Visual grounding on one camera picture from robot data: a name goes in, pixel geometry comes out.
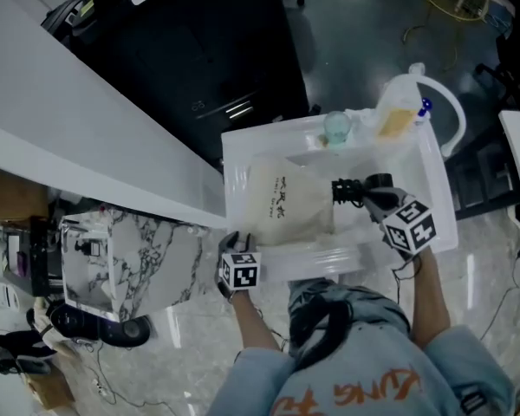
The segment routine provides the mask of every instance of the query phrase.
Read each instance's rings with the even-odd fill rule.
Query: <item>sink basin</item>
[[[258,154],[284,157],[307,167],[320,178],[365,179],[390,172],[395,186],[433,208],[437,238],[434,252],[457,246],[452,196],[438,143],[429,122],[400,140],[378,142],[375,138],[349,136],[340,147],[320,142],[323,115],[287,120],[224,133],[225,202],[229,231],[238,231],[246,206],[248,168]],[[262,280],[267,282],[331,276],[352,270],[393,267],[398,254],[381,242],[383,232],[365,208],[334,205],[335,233],[320,235],[314,242],[265,246]]]

